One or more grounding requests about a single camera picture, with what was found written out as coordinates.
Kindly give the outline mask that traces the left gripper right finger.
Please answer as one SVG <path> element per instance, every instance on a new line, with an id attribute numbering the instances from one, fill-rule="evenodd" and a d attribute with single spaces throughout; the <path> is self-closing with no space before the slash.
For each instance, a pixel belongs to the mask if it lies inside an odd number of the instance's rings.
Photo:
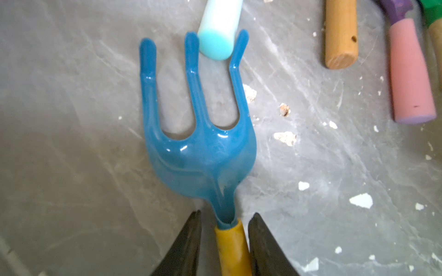
<path id="1" fill-rule="evenodd" d="M 259 213 L 248 224 L 253 276 L 299 276 Z"/>

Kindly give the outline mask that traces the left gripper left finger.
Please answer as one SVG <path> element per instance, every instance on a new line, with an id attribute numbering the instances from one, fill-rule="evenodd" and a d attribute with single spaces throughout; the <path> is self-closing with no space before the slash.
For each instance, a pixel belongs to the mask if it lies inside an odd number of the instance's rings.
<path id="1" fill-rule="evenodd" d="M 201 230 L 201 211 L 194 211 L 151 276 L 195 276 L 199 263 Z"/>

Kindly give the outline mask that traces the blue rake yellow handle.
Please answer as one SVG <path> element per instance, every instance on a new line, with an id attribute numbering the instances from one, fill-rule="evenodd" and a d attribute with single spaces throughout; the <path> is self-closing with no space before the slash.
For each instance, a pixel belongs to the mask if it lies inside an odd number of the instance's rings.
<path id="1" fill-rule="evenodd" d="M 151 165 L 171 190 L 206 200 L 214 211 L 216 242 L 224 276 L 249 276 L 250 253 L 241 220 L 236 215 L 235 190 L 251 172 L 257 155 L 256 135 L 250 118 L 239 65 L 249 41 L 240 31 L 229 72 L 239 118 L 231 129 L 220 129 L 209 118 L 199 77 L 199 38 L 185 36 L 185 72 L 195 115 L 195 129 L 183 140 L 171 139 L 160 126 L 154 41 L 139 46 L 143 125 Z"/>

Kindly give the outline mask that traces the purple fork pink handle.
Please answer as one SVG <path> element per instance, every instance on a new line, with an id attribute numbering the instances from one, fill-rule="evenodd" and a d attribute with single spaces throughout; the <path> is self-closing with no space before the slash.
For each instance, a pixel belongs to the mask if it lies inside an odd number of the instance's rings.
<path id="1" fill-rule="evenodd" d="M 390 77 L 394 120 L 421 124 L 436 118 L 430 79 L 414 20 L 406 17 L 411 1 L 381 2 L 390 20 Z"/>

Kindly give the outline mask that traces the light green hand rake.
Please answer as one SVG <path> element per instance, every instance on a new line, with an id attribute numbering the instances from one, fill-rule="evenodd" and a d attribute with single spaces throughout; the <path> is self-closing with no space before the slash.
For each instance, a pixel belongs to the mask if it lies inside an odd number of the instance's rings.
<path id="1" fill-rule="evenodd" d="M 357 1 L 326 0 L 325 64 L 328 69 L 345 69 L 359 56 Z"/>

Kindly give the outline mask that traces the light blue hand fork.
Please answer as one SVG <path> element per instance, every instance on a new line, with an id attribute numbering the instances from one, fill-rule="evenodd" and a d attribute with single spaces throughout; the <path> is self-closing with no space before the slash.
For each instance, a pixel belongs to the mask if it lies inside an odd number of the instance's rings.
<path id="1" fill-rule="evenodd" d="M 234 49 L 243 0 L 208 0 L 198 30 L 199 51 L 226 60 Z"/>

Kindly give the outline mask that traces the dark green hand rake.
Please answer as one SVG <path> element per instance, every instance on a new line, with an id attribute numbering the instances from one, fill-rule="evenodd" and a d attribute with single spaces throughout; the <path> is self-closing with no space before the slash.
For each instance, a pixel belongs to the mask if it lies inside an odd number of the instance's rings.
<path id="1" fill-rule="evenodd" d="M 442 0 L 420 0 L 419 3 L 435 52 L 439 90 L 442 90 Z"/>

